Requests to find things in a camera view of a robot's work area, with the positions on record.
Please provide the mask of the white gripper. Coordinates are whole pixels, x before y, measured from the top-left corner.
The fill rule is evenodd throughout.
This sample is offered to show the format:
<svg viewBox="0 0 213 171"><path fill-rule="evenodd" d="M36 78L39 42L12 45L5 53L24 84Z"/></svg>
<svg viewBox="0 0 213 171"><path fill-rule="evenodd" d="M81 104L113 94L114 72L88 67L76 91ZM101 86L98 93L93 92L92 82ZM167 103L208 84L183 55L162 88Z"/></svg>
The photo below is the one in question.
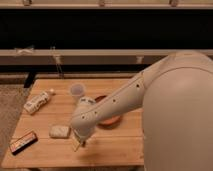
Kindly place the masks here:
<svg viewBox="0 0 213 171"><path fill-rule="evenodd" d="M76 129L74 129L72 137L73 151L76 152L80 148L80 146L85 146L86 141L89 137L90 137L89 131L77 131Z"/></svg>

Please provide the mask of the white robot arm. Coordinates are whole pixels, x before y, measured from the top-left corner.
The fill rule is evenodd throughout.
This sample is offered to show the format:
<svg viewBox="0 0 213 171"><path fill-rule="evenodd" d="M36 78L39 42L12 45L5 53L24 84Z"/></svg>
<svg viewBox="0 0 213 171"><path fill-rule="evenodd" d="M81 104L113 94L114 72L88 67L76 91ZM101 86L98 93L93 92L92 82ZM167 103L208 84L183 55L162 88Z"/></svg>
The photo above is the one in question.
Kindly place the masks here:
<svg viewBox="0 0 213 171"><path fill-rule="evenodd" d="M142 110L144 171L213 171L213 60L197 51L164 57L100 102L77 109L78 142L103 120Z"/></svg>

